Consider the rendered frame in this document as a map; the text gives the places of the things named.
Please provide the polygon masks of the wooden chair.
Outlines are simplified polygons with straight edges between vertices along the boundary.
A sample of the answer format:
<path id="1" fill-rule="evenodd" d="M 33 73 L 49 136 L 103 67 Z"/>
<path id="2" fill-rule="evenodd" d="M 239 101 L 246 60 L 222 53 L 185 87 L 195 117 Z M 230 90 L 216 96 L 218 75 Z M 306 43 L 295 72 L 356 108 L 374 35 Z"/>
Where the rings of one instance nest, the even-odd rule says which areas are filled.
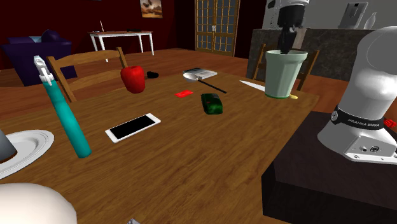
<path id="1" fill-rule="evenodd" d="M 95 85 L 108 80 L 119 78 L 121 70 L 115 69 L 111 71 L 106 71 L 103 73 L 98 73 L 91 76 L 83 77 L 78 79 L 77 81 L 68 83 L 60 68 L 86 64 L 89 62 L 96 62 L 96 61 L 112 59 L 112 58 L 119 58 L 122 68 L 128 67 L 127 61 L 125 59 L 121 47 L 117 47 L 116 50 L 101 50 L 101 51 L 94 51 L 87 53 L 77 53 L 74 55 L 65 56 L 61 59 L 55 59 L 53 56 L 46 57 L 47 61 L 50 64 L 50 67 L 55 73 L 56 78 L 59 80 L 60 85 L 63 91 L 65 92 L 65 95 L 69 102 L 76 102 L 75 95 L 73 94 L 75 90 L 79 90 L 85 87 L 89 87 L 91 85 Z"/>
<path id="2" fill-rule="evenodd" d="M 272 45 L 267 45 L 265 43 L 263 43 L 260 47 L 260 51 L 259 51 L 259 56 L 256 59 L 255 62 L 255 67 L 252 73 L 252 79 L 255 80 L 258 74 L 258 70 L 259 69 L 265 69 L 266 68 L 266 63 L 262 63 L 262 59 L 263 59 L 263 55 L 267 50 L 275 50 L 276 48 L 276 44 L 272 44 Z M 300 80 L 298 86 L 297 86 L 297 90 L 301 91 L 305 80 L 307 78 L 307 76 L 310 74 L 310 72 L 312 71 L 312 68 L 314 67 L 314 64 L 317 60 L 317 56 L 319 55 L 319 50 L 314 50 L 312 53 L 309 53 L 307 56 L 307 59 L 305 60 L 306 62 L 306 66 L 303 72 L 299 72 L 297 75 L 297 78 Z"/>

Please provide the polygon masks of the dark stone counter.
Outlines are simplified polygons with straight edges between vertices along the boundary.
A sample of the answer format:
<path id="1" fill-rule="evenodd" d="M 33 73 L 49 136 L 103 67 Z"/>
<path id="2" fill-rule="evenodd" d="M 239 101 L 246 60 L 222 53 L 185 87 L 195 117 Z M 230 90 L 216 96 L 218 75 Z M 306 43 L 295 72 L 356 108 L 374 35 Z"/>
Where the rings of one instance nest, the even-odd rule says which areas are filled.
<path id="1" fill-rule="evenodd" d="M 326 22 L 340 22 L 347 3 L 346 0 L 310 0 L 305 8 L 303 27 L 298 30 L 295 45 L 298 49 L 311 52 L 319 50 L 319 55 L 311 71 L 312 75 L 349 81 L 356 58 L 357 45 L 373 30 L 331 29 Z M 277 25 L 279 9 L 276 6 L 265 10 L 264 24 Z M 275 45 L 281 28 L 254 29 L 252 33 L 247 78 L 253 78 L 256 61 L 260 56 L 262 44 Z"/>

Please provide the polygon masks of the pale green cup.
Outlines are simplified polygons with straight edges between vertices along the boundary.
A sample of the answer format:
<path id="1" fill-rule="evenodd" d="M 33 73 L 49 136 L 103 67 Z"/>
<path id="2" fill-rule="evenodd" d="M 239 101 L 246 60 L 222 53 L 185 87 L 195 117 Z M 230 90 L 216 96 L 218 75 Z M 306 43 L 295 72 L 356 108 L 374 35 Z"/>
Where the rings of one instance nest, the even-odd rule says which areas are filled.
<path id="1" fill-rule="evenodd" d="M 290 50 L 287 54 L 280 50 L 269 50 L 265 53 L 265 95 L 276 99 L 290 96 L 296 77 L 308 53 Z"/>

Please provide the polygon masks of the wooden glazed door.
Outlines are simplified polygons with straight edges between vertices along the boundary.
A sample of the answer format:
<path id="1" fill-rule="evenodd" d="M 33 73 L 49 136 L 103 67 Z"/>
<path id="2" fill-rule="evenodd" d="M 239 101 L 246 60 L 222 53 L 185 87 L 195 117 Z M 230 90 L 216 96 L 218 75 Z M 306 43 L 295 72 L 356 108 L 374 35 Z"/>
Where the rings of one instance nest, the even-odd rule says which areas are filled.
<path id="1" fill-rule="evenodd" d="M 233 57 L 240 0 L 195 0 L 195 50 Z"/>

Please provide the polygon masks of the white knife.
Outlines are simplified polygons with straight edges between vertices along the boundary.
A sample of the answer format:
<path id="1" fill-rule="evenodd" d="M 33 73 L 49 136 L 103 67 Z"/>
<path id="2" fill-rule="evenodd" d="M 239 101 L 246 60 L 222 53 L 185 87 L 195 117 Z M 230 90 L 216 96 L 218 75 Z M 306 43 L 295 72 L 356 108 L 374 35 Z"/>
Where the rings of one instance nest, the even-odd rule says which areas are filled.
<path id="1" fill-rule="evenodd" d="M 248 86 L 250 86 L 250 87 L 253 87 L 253 88 L 255 88 L 255 89 L 261 90 L 261 91 L 263 91 L 263 92 L 265 91 L 265 87 L 262 86 L 262 85 L 255 84 L 255 83 L 248 82 L 248 81 L 243 81 L 243 80 L 241 80 L 240 82 L 242 82 L 243 84 L 246 84 L 246 85 L 248 85 Z"/>

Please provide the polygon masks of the grey book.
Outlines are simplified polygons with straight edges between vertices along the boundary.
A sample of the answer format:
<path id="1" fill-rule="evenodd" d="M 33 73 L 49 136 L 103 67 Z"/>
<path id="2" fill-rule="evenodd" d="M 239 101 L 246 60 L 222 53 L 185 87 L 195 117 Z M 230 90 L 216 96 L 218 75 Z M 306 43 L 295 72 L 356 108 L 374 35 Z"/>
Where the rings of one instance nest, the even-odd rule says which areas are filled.
<path id="1" fill-rule="evenodd" d="M 216 71 L 211 71 L 211 70 L 207 70 L 207 69 L 202 69 L 202 68 L 199 68 L 199 67 L 192 68 L 192 69 L 188 69 L 188 70 L 185 70 L 185 71 L 183 71 L 183 72 L 184 72 L 184 73 L 192 73 L 192 74 L 195 74 L 196 76 L 198 76 L 198 78 L 199 78 L 200 80 L 203 80 L 203 79 L 206 79 L 206 78 L 209 78 L 209 77 L 212 77 L 212 76 L 215 76 L 215 75 L 218 74 Z"/>

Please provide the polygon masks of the dark green rounded block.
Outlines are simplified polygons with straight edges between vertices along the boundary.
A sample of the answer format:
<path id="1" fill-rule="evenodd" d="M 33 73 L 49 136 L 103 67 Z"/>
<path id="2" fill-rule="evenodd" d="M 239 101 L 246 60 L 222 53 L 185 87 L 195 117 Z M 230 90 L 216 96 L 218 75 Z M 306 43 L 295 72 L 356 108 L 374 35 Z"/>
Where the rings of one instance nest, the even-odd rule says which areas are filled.
<path id="1" fill-rule="evenodd" d="M 223 105 L 218 94 L 206 93 L 201 95 L 204 112 L 208 115 L 220 115 L 223 113 Z"/>

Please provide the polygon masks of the wooden table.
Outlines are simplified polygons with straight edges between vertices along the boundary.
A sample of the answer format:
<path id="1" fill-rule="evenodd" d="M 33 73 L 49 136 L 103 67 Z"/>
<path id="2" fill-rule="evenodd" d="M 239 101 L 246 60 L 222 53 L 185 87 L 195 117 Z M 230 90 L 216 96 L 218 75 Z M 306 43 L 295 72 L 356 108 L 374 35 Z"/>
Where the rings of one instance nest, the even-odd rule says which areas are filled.
<path id="1" fill-rule="evenodd" d="M 119 89 L 70 105 L 92 150 L 78 158 L 52 108 L 0 121 L 5 133 L 44 129 L 51 148 L 4 179 L 61 193 L 79 224 L 261 223 L 261 175 L 318 97 L 274 99 L 219 74 L 188 83 L 180 74 L 150 80 L 144 92 Z M 184 90 L 192 95 L 175 96 Z M 201 95 L 215 93 L 220 115 L 204 112 Z M 147 113 L 161 122 L 118 143 L 105 130 Z"/>

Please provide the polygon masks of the red apple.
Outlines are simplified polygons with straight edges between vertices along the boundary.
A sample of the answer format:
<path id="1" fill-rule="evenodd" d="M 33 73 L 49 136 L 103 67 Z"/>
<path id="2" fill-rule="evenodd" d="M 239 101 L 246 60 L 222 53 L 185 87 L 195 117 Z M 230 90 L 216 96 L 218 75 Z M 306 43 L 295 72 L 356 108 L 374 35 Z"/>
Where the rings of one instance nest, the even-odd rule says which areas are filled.
<path id="1" fill-rule="evenodd" d="M 121 79 L 125 88 L 133 93 L 138 94 L 145 89 L 144 71 L 141 66 L 130 66 L 120 71 Z"/>

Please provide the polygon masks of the white side table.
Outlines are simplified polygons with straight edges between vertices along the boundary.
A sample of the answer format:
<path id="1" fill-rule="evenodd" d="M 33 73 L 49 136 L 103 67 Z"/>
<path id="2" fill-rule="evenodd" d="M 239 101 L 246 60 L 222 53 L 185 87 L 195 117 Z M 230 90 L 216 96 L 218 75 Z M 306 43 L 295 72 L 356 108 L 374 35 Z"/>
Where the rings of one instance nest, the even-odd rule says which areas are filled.
<path id="1" fill-rule="evenodd" d="M 139 44 L 141 48 L 141 52 L 143 52 L 143 42 L 142 37 L 148 36 L 150 41 L 150 49 L 151 54 L 154 55 L 154 47 L 153 47 L 153 36 L 152 31 L 104 31 L 102 22 L 100 22 L 102 31 L 99 32 L 88 32 L 90 39 L 92 40 L 92 44 L 94 46 L 94 50 L 98 51 L 98 46 L 96 44 L 95 39 L 99 40 L 101 50 L 105 50 L 104 38 L 114 38 L 114 37 L 125 37 L 125 36 L 137 36 L 139 38 Z"/>

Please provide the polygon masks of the dark robot stand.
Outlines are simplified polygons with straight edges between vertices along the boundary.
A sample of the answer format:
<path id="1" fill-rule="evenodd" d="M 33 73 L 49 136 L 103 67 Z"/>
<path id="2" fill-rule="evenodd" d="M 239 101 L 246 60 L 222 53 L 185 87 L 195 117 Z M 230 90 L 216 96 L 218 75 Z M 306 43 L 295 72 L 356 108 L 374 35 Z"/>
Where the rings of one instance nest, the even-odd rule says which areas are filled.
<path id="1" fill-rule="evenodd" d="M 291 224 L 397 224 L 397 165 L 353 162 L 323 146 L 312 111 L 261 177 L 263 214 Z"/>

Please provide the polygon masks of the white smartphone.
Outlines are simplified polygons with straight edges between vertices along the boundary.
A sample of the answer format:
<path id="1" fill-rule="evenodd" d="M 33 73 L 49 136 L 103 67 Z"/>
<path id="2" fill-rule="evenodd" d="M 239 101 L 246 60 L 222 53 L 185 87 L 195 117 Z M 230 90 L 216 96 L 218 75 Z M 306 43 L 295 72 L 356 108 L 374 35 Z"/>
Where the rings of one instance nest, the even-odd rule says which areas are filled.
<path id="1" fill-rule="evenodd" d="M 147 113 L 135 119 L 129 120 L 115 127 L 105 130 L 107 136 L 113 143 L 118 143 L 128 137 L 142 132 L 159 124 L 161 120 L 151 113 Z"/>

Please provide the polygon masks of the teal spray bottle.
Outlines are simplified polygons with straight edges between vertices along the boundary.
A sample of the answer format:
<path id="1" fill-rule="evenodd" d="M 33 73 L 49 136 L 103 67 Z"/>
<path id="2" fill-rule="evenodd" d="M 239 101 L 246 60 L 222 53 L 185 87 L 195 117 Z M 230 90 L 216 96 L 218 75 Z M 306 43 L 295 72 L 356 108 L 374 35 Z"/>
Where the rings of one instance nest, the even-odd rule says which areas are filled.
<path id="1" fill-rule="evenodd" d="M 71 145 L 79 158 L 85 158 L 91 154 L 89 144 L 74 117 L 68 103 L 60 91 L 53 74 L 47 68 L 45 61 L 39 56 L 34 56 L 34 64 L 39 71 L 39 78 L 43 82 L 45 90 L 55 108 L 55 112 L 63 126 Z"/>

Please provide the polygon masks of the purple sofa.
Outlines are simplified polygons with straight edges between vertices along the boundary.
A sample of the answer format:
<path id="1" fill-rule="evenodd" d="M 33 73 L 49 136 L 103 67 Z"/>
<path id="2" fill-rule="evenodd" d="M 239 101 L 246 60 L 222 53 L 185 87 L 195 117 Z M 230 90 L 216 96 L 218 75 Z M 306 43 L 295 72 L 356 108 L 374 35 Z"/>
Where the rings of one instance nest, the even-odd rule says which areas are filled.
<path id="1" fill-rule="evenodd" d="M 25 36 L 7 38 L 9 44 L 1 48 L 11 63 L 24 86 L 41 83 L 39 71 L 34 64 L 34 56 L 39 55 L 47 65 L 49 72 L 54 74 L 47 57 L 61 59 L 71 54 L 72 42 L 61 38 L 59 33 L 47 29 L 42 36 Z"/>

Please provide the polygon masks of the white plate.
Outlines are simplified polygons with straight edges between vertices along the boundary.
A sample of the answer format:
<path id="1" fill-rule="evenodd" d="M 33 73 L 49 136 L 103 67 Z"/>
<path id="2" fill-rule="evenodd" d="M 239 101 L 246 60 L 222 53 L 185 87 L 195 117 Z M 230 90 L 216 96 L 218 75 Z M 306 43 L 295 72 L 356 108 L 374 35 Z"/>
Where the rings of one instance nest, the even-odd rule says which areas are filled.
<path id="1" fill-rule="evenodd" d="M 27 167 L 44 155 L 54 142 L 54 135 L 47 130 L 25 130 L 7 134 L 17 154 L 0 164 L 0 179 Z"/>

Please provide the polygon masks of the grey cup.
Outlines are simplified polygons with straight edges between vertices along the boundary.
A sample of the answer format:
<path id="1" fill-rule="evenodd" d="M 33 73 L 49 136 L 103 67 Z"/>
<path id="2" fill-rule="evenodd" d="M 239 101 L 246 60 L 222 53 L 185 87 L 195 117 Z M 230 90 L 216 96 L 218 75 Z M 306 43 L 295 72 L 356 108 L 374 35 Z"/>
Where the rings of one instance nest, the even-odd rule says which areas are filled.
<path id="1" fill-rule="evenodd" d="M 0 129 L 0 163 L 12 159 L 17 154 L 17 150 Z"/>

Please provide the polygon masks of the white rounded object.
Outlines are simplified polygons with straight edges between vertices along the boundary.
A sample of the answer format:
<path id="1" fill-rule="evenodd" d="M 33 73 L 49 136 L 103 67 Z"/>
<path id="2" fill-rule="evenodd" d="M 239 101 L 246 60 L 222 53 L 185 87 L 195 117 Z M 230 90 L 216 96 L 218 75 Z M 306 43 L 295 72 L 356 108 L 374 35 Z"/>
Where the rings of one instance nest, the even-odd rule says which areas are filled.
<path id="1" fill-rule="evenodd" d="M 0 184 L 0 224 L 78 224 L 59 192 L 32 183 Z"/>

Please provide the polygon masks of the wall picture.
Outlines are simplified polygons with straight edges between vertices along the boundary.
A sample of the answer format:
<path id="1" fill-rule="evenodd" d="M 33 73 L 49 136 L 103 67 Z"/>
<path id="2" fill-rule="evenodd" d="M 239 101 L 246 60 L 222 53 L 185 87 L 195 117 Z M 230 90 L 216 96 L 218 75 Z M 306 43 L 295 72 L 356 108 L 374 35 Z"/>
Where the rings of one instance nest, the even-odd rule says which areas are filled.
<path id="1" fill-rule="evenodd" d="M 162 18 L 161 0 L 140 0 L 143 18 Z"/>

